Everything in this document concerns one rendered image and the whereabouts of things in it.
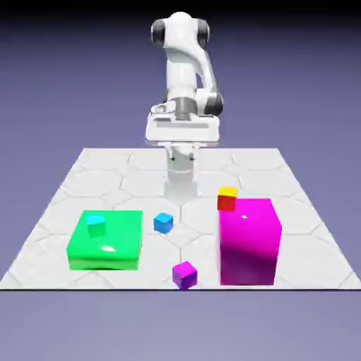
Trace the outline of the large magenta box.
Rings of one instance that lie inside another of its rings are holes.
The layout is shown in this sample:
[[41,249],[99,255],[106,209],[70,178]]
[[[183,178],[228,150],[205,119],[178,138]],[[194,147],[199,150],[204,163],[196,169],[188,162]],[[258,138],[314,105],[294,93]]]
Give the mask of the large magenta box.
[[222,286],[272,286],[282,225],[269,198],[238,198],[235,210],[219,212]]

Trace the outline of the small cyan cube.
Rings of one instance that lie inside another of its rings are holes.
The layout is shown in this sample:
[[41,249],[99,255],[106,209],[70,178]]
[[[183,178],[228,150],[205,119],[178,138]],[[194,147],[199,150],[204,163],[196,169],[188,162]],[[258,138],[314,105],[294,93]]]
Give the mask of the small cyan cube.
[[105,218],[102,214],[87,214],[85,223],[91,238],[103,236],[106,232]]

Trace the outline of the small yellow cube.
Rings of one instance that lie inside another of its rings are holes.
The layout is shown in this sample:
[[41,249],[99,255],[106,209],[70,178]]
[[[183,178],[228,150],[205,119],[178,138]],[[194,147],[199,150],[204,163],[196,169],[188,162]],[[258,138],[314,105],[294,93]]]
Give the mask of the small yellow cube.
[[237,188],[221,186],[217,195],[217,209],[219,211],[234,212],[237,194]]

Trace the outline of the large green box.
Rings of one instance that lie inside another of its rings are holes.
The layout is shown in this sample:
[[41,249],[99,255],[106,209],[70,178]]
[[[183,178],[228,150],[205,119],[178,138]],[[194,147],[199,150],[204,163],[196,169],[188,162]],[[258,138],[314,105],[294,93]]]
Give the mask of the large green box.
[[[85,216],[102,214],[106,232],[89,237]],[[142,247],[143,212],[140,210],[85,210],[68,242],[69,268],[79,270],[138,269]]]

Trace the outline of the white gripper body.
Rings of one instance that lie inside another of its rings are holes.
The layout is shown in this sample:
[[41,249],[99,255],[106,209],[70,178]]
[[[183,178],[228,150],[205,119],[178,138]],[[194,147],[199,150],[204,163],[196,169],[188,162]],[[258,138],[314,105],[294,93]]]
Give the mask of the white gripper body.
[[148,142],[201,143],[219,141],[220,120],[216,116],[190,115],[190,120],[178,120],[174,113],[149,114],[145,130]]

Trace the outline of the small blue cube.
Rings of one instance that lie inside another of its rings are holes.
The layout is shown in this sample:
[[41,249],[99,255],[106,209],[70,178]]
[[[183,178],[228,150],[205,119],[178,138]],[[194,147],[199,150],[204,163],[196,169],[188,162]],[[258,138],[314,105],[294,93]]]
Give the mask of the small blue cube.
[[166,213],[159,213],[154,218],[153,224],[155,231],[167,234],[173,228],[173,216]]

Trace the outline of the small purple cube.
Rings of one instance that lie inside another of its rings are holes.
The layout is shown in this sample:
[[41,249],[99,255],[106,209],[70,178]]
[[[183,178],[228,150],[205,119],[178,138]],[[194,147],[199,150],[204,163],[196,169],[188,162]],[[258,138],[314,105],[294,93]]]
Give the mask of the small purple cube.
[[189,261],[181,262],[172,268],[172,280],[181,290],[197,284],[197,269]]

